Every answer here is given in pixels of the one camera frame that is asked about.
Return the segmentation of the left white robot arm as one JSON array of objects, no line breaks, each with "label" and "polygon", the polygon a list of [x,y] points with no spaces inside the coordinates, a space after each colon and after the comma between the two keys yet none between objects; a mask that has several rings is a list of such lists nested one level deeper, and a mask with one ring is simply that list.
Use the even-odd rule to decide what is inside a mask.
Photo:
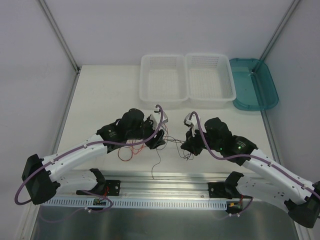
[{"label": "left white robot arm", "polygon": [[21,205],[19,194],[26,188],[34,205],[40,205],[57,193],[78,195],[103,195],[106,180],[97,168],[74,172],[74,168],[122,147],[145,145],[153,150],[165,144],[163,125],[168,117],[160,105],[148,117],[136,108],[123,114],[115,122],[96,131],[84,142],[65,150],[40,158],[37,154],[28,157],[22,172],[22,185],[18,188],[14,202]]}]

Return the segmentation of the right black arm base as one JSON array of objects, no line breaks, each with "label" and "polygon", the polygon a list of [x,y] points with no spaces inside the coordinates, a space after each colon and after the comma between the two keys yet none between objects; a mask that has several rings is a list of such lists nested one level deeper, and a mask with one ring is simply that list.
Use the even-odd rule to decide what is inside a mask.
[{"label": "right black arm base", "polygon": [[225,182],[209,182],[207,186],[210,198],[229,200],[241,198],[241,194],[237,191],[236,187]]}]

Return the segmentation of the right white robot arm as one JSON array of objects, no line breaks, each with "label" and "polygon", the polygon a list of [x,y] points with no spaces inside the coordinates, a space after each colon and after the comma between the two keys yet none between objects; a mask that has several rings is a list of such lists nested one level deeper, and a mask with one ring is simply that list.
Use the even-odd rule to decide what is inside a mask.
[{"label": "right white robot arm", "polygon": [[201,127],[196,112],[188,114],[184,125],[189,128],[181,145],[198,156],[207,150],[219,161],[229,161],[244,167],[268,183],[259,182],[243,173],[233,171],[223,183],[209,189],[220,198],[240,196],[262,200],[278,207],[299,225],[312,229],[320,217],[320,183],[304,179],[272,158],[243,136],[233,135],[218,117],[207,120]]}]

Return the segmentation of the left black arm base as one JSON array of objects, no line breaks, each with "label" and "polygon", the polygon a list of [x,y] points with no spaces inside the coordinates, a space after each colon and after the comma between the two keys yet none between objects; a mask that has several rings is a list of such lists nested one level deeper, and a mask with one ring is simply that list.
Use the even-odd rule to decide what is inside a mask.
[{"label": "left black arm base", "polygon": [[120,195],[121,181],[120,180],[106,180],[100,192],[101,196],[117,197]]}]

